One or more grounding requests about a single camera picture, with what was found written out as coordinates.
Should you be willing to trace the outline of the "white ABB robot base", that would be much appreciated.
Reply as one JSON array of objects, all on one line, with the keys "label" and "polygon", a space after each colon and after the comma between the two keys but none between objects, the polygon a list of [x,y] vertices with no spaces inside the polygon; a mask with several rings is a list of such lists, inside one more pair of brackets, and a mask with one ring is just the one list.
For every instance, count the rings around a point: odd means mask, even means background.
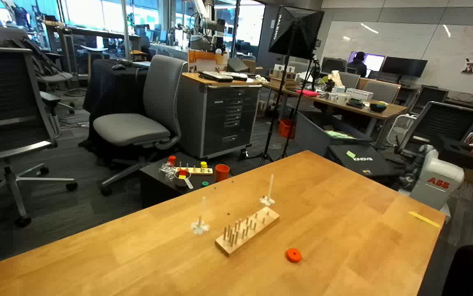
[{"label": "white ABB robot base", "polygon": [[464,181],[464,171],[453,163],[440,159],[438,151],[431,145],[423,145],[420,151],[423,159],[410,195],[448,214],[448,199]]}]

